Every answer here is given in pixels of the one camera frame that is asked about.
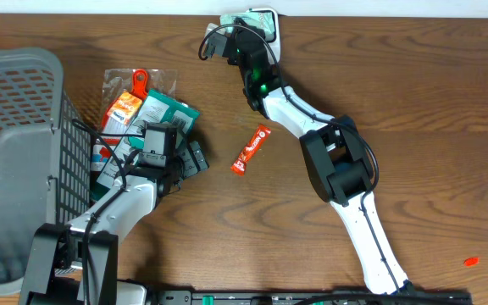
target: white wall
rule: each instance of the white wall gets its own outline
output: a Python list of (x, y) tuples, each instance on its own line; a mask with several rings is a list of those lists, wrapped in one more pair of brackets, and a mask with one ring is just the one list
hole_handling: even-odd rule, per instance
[(0, 0), (0, 13), (219, 15), (264, 6), (290, 16), (488, 18), (488, 0)]

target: small orange object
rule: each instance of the small orange object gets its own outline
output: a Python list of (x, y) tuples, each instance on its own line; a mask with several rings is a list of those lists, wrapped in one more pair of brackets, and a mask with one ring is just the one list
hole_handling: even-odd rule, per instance
[(148, 92), (146, 91), (146, 85), (148, 83), (148, 72), (144, 69), (138, 69), (133, 73), (133, 89), (131, 94), (145, 100), (148, 97)]
[(466, 267), (472, 267), (480, 262), (480, 258), (467, 258), (464, 261), (464, 266)]
[(266, 140), (267, 137), (270, 135), (270, 129), (264, 125), (259, 124), (258, 129), (255, 130), (255, 134), (253, 138), (247, 143), (238, 159), (233, 163), (233, 166), (230, 167), (232, 171), (234, 171), (237, 175), (244, 175), (246, 173), (246, 162), (248, 162), (255, 152), (263, 145), (263, 142)]

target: red hook tag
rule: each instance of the red hook tag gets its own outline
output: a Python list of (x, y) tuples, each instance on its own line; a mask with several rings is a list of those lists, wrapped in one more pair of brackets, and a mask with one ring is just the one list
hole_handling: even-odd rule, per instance
[(133, 73), (133, 89), (131, 94), (140, 98), (142, 101), (148, 96), (146, 85), (148, 83), (148, 73), (144, 69), (138, 69)]

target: snack package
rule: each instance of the snack package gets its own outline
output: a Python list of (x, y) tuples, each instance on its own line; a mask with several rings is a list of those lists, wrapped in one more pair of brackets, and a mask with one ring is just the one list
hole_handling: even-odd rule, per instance
[(249, 143), (242, 149), (238, 155), (238, 159), (230, 167), (237, 175), (244, 175), (246, 173), (246, 164), (253, 157), (255, 152), (259, 150), (263, 142), (269, 137), (270, 129), (264, 125), (259, 124), (255, 134)]
[(100, 172), (109, 159), (110, 152), (105, 146), (103, 146), (102, 144), (93, 145), (93, 149), (91, 151), (90, 171)]
[(107, 111), (107, 115), (122, 125), (128, 125), (141, 105), (142, 100), (140, 98), (124, 91)]
[[(179, 132), (176, 138), (176, 147), (178, 147), (182, 143), (182, 135), (189, 135), (198, 116), (199, 112), (186, 104), (177, 102), (171, 97), (151, 90), (142, 104), (141, 110), (139, 110), (138, 115), (125, 134), (140, 135), (146, 129), (147, 123), (172, 124), (181, 131), (181, 134)], [(127, 136), (122, 138), (114, 149), (114, 152), (123, 163), (131, 152), (136, 149), (142, 149), (143, 147), (143, 138)], [(112, 158), (109, 159), (92, 188), (91, 197), (93, 200), (99, 200), (99, 198), (107, 193), (108, 189), (112, 187), (118, 173), (118, 166)]]

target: cable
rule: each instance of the cable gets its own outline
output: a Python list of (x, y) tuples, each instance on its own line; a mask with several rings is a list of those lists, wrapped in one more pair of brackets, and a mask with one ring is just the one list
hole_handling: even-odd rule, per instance
[(125, 178), (124, 168), (122, 166), (121, 160), (118, 159), (114, 150), (103, 140), (103, 138), (90, 126), (80, 122), (78, 119), (72, 119), (72, 124), (74, 127), (83, 130), (89, 133), (91, 136), (96, 137), (105, 148), (108, 149), (110, 152), (111, 157), (114, 159), (114, 162), (118, 166), (119, 174), (122, 177), (122, 185), (118, 189), (117, 192), (114, 193), (97, 211), (91, 214), (90, 219), (84, 229), (84, 235), (82, 236), (82, 282), (84, 285), (84, 303), (87, 305), (90, 303), (90, 286), (89, 286), (89, 277), (88, 277), (88, 258), (90, 252), (88, 251), (88, 243), (90, 238), (90, 231), (92, 230), (92, 226), (94, 223), (97, 222), (97, 218), (101, 213), (119, 196), (125, 191), (125, 187), (127, 186), (127, 179)]
[(133, 160), (135, 160), (136, 155), (138, 155), (140, 152), (141, 152), (141, 150), (139, 150), (139, 149), (136, 149), (136, 150), (132, 151), (130, 153), (130, 155), (127, 156), (127, 158), (125, 159), (125, 161), (124, 161), (124, 167), (126, 165), (130, 165), (133, 162)]
[(448, 302), (428, 297), (410, 297), (410, 296), (392, 296), (392, 295), (375, 295), (372, 293), (341, 293), (331, 294), (321, 297), (310, 297), (293, 305), (313, 305), (318, 302), (333, 301), (371, 301), (371, 302), (388, 302), (390, 304), (412, 304), (412, 305), (460, 305), (460, 302)]
[(381, 261), (385, 264), (385, 266), (387, 268), (387, 272), (389, 273), (389, 276), (391, 277), (391, 279), (393, 280), (393, 283), (395, 284), (396, 292), (400, 292), (400, 287), (398, 286), (397, 279), (395, 278), (395, 275), (393, 274), (393, 272), (391, 270), (391, 266), (389, 266), (389, 264), (387, 263), (387, 259), (385, 258), (383, 250), (381, 249), (381, 245), (380, 245), (380, 242), (378, 241), (378, 237), (376, 236), (376, 234), (374, 232), (374, 228), (372, 227), (372, 223), (370, 222), (370, 218), (369, 218), (369, 215), (367, 213), (366, 207), (364, 207), (364, 199), (366, 198), (366, 196), (368, 196), (375, 189), (375, 187), (378, 185), (378, 182), (380, 179), (380, 167), (378, 165), (378, 160), (376, 159), (374, 152), (372, 151), (372, 148), (358, 134), (358, 132), (354, 128), (347, 126), (347, 125), (344, 125), (344, 124), (341, 124), (341, 123), (338, 123), (338, 122), (334, 121), (334, 119), (328, 120), (328, 119), (318, 118), (315, 114), (309, 113), (306, 109), (304, 109), (298, 103), (295, 103), (295, 101), (293, 101), (291, 99), (291, 96), (289, 94), (287, 94), (286, 88), (284, 86), (284, 79), (283, 79), (282, 74), (281, 74), (280, 63), (276, 59), (275, 53), (272, 51), (272, 48), (270, 48), (270, 45), (255, 30), (252, 30), (247, 26), (238, 25), (238, 24), (220, 25), (217, 28), (212, 29), (204, 37), (204, 39), (202, 39), (201, 45), (199, 46), (198, 55), (199, 55), (199, 58), (201, 60), (207, 60), (208, 59), (208, 56), (206, 56), (206, 57), (202, 56), (202, 48), (204, 47), (204, 44), (206, 43), (208, 38), (211, 35), (213, 35), (214, 33), (216, 33), (217, 31), (224, 29), (224, 28), (227, 28), (227, 27), (235, 27), (235, 28), (246, 30), (246, 31), (250, 31), (263, 42), (264, 46), (269, 51), (270, 56), (272, 57), (272, 60), (274, 61), (274, 65), (276, 66), (276, 69), (278, 71), (278, 77), (280, 78), (280, 88), (281, 88), (282, 93), (284, 94), (284, 97), (286, 97), (287, 102), (289, 102), (291, 105), (293, 105), (293, 107), (295, 107), (297, 110), (301, 111), (302, 113), (306, 114), (308, 117), (310, 117), (313, 120), (316, 120), (316, 121), (321, 122), (321, 123), (325, 123), (327, 125), (332, 125), (334, 127), (338, 127), (339, 129), (343, 129), (343, 130), (349, 132), (352, 136), (357, 138), (361, 142), (361, 144), (363, 144), (363, 146), (365, 147), (368, 155), (372, 159), (372, 164), (374, 167), (374, 180), (372, 182), (372, 186), (361, 196), (361, 212), (363, 212), (364, 218), (366, 218), (366, 221), (367, 221), (369, 228), (370, 228), (370, 233), (372, 233), (372, 237), (374, 238), (375, 244), (378, 247), (378, 250), (380, 252)]
[[(73, 124), (73, 126), (76, 127), (76, 128), (78, 128), (78, 129), (80, 129), (80, 130), (82, 130), (82, 131), (85, 131), (85, 132), (88, 132), (89, 133), (89, 131), (86, 128), (82, 127), (81, 125), (75, 125), (75, 124)], [(144, 137), (144, 135), (108, 134), (108, 133), (103, 133), (103, 132), (96, 132), (96, 134), (99, 135), (99, 136), (114, 136), (114, 137), (116, 137), (116, 136)]]

